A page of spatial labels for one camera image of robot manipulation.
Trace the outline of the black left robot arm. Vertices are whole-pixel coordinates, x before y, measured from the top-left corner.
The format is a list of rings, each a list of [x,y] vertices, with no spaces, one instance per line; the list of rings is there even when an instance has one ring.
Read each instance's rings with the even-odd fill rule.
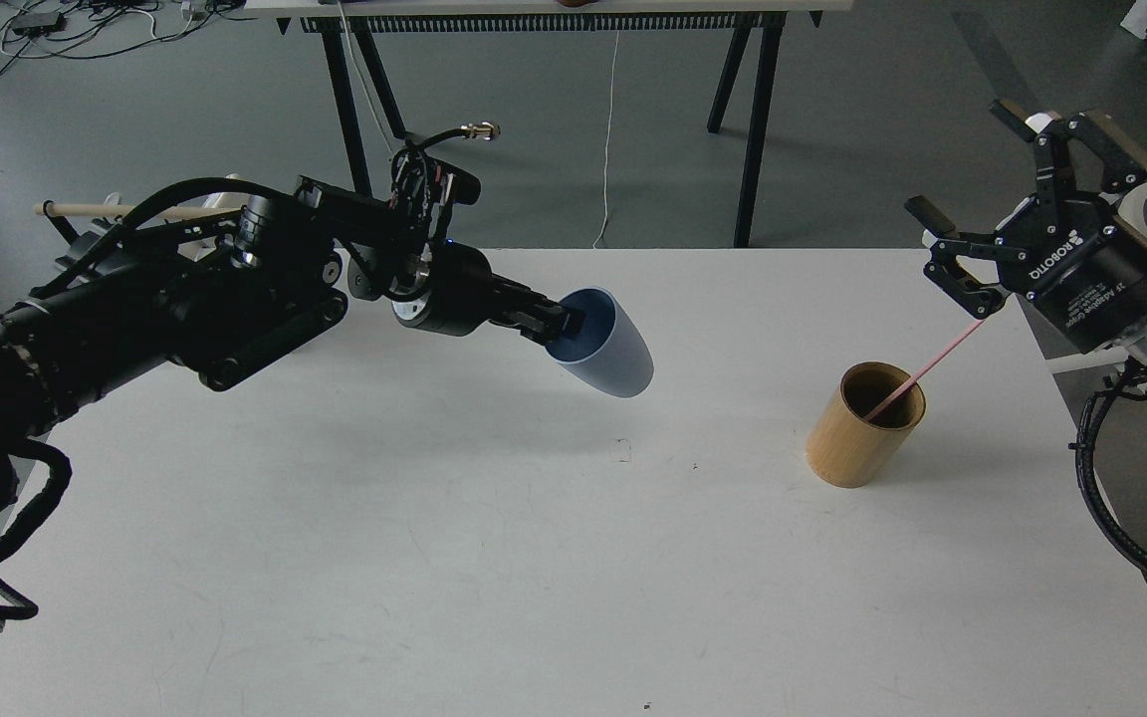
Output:
[[[344,318],[387,299],[403,326],[461,337],[482,324],[539,346],[590,336],[590,311],[498,276],[448,239],[478,178],[432,157],[450,139],[491,140],[489,122],[406,140],[390,198],[302,177],[282,192],[190,178],[119,210],[104,229],[55,226],[68,251],[54,280],[0,314],[0,564],[58,508],[69,458],[41,436],[159,364],[224,391]],[[0,578],[0,632],[37,605]]]

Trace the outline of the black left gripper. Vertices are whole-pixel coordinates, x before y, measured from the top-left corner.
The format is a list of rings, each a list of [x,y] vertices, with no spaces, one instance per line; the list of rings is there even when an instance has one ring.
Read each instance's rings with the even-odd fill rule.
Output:
[[[418,301],[392,304],[398,324],[409,330],[465,337],[482,324],[496,324],[547,346],[585,327],[586,313],[556,303],[530,287],[493,274],[483,251],[446,242],[434,254],[427,291]]]

